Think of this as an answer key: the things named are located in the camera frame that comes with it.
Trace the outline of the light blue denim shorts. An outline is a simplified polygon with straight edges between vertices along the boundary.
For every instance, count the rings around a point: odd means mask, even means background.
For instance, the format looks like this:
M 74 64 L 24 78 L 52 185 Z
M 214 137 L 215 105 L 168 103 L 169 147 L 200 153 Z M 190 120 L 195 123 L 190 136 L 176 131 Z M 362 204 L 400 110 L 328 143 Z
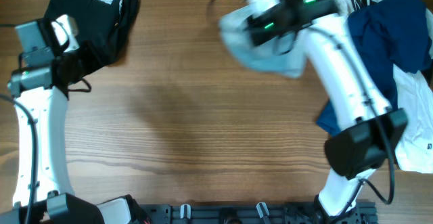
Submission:
M 252 8 L 247 5 L 224 15 L 219 20 L 220 36 L 229 53 L 243 66 L 256 72 L 272 72 L 292 79 L 304 72 L 302 37 L 290 31 L 262 45 L 253 45 L 247 27 Z

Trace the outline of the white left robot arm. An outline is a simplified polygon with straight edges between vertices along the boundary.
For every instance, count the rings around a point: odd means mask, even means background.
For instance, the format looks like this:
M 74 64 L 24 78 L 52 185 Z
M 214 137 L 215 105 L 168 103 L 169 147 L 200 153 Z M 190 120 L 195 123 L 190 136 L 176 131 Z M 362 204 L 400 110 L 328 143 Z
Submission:
M 68 87 L 111 64 L 108 45 L 82 44 L 13 72 L 11 102 L 18 116 L 19 170 L 13 208 L 2 223 L 133 223 L 134 201 L 121 196 L 94 205 L 77 198 L 66 166 Z

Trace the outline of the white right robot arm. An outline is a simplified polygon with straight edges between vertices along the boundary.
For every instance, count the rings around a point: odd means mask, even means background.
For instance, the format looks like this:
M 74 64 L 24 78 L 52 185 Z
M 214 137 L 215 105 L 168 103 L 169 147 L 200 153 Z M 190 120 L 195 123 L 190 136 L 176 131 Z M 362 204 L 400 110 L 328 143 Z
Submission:
M 340 132 L 324 145 L 331 167 L 315 198 L 316 223 L 347 217 L 370 177 L 388 164 L 394 199 L 395 148 L 407 126 L 404 110 L 394 109 L 373 83 L 350 37 L 335 0 L 246 0 L 252 6 L 247 31 L 254 45 L 288 32 L 313 65 L 332 103 Z

